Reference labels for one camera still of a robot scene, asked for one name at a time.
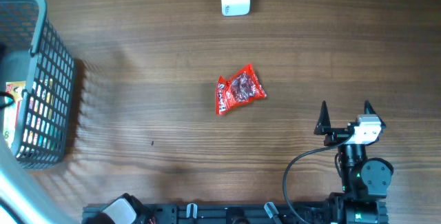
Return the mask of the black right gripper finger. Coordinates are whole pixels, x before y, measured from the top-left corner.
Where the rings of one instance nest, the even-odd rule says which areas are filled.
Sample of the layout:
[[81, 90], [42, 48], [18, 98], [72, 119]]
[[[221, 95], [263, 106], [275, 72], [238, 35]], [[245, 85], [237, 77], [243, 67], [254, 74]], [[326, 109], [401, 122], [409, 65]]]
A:
[[372, 107], [372, 105], [370, 104], [369, 100], [366, 100], [364, 103], [364, 112], [365, 114], [374, 114], [378, 117], [378, 119], [380, 120], [381, 123], [381, 127], [385, 128], [386, 124], [385, 122], [380, 118], [380, 116], [376, 113], [376, 111], [374, 110], [374, 108]]
[[326, 101], [323, 101], [320, 109], [320, 115], [318, 117], [318, 121], [314, 129], [314, 134], [326, 135], [329, 133], [331, 133], [331, 122], [329, 118], [327, 103]]

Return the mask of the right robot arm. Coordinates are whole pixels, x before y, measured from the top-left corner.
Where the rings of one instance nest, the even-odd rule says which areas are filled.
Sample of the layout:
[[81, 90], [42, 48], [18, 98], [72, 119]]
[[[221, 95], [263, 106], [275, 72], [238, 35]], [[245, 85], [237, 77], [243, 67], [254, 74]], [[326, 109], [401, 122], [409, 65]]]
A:
[[386, 204], [387, 190], [393, 176], [393, 166], [382, 158], [369, 158], [366, 147], [379, 141], [386, 128], [370, 102], [365, 101], [364, 113], [345, 128], [333, 128], [327, 104], [322, 103], [315, 135], [325, 137], [325, 147], [336, 147], [337, 167], [342, 192], [331, 193], [326, 200], [328, 223], [384, 224], [389, 222]]

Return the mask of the yellow snack bag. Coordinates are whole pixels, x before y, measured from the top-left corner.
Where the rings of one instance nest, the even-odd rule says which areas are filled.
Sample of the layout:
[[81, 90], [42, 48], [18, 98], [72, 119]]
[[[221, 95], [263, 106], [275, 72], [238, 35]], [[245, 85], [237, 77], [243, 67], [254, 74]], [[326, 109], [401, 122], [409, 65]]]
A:
[[25, 81], [6, 82], [6, 92], [11, 94], [14, 99], [14, 103], [6, 107], [3, 114], [3, 135], [9, 148], [14, 142], [19, 108], [23, 100], [21, 92], [24, 89]]

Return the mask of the red candy bag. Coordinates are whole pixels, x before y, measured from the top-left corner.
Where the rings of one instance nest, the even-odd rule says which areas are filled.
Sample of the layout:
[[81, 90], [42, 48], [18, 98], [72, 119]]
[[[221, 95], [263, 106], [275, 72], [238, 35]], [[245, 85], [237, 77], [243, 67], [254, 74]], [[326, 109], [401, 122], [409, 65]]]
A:
[[230, 110], [246, 105], [256, 99], [267, 97], [252, 64], [247, 64], [229, 80], [219, 76], [215, 90], [216, 115], [227, 114]]

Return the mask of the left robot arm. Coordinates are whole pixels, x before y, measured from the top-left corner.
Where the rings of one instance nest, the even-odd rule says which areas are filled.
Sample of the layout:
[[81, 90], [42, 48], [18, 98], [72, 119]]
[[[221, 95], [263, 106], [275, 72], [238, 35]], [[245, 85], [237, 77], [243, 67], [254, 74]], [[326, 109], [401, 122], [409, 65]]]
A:
[[[1, 139], [1, 202], [22, 223], [75, 223], [18, 164]], [[87, 223], [148, 223], [149, 210], [137, 198], [124, 194], [106, 205]]]

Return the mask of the grey plastic basket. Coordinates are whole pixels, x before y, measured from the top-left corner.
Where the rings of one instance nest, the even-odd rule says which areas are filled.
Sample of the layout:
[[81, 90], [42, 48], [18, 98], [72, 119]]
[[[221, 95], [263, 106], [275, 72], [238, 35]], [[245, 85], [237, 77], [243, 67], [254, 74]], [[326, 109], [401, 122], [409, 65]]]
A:
[[25, 169], [62, 160], [76, 65], [48, 17], [46, 0], [1, 0], [1, 138], [6, 82], [25, 81], [10, 151]]

